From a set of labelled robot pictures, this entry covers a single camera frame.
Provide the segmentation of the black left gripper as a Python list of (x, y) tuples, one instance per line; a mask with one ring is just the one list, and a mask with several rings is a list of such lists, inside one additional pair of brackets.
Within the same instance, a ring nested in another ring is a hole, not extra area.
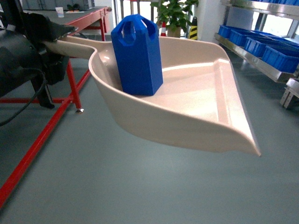
[[(58, 39), (74, 33), (76, 27), (57, 24), (48, 16), (36, 13), (22, 13), (25, 35), (32, 42), (55, 42)], [(50, 51), (44, 44), (35, 48), (31, 43), (23, 44), (23, 68), (40, 69), (44, 72), (49, 85), (63, 81), (69, 58)], [(37, 94), (40, 106), (53, 109), (55, 106), (49, 89), (43, 77), (31, 79), (31, 84)]]

